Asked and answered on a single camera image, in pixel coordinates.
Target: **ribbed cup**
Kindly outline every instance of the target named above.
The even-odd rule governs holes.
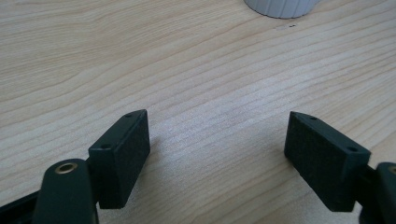
[[[291,19],[305,15],[320,0],[245,0],[258,13],[280,19]]]

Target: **wooden surface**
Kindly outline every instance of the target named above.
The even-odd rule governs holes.
[[[275,20],[242,0],[0,3],[0,205],[121,115],[151,154],[101,223],[358,223],[284,158],[291,110],[396,161],[396,2],[324,0]]]

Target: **wooden table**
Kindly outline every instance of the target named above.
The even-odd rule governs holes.
[[[242,0],[6,0],[0,58],[0,205],[142,108],[151,154],[101,223],[358,223],[285,159],[291,110],[374,167],[396,161],[393,0],[324,0],[296,20]]]

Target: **light wood tabletop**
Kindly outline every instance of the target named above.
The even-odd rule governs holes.
[[[243,0],[0,3],[0,205],[120,116],[151,153],[101,223],[358,223],[284,157],[290,111],[396,161],[396,1],[323,0],[294,20]]]

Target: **gray cup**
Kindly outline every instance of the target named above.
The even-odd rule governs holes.
[[[305,15],[320,0],[245,0],[258,13],[280,19],[291,19]]]

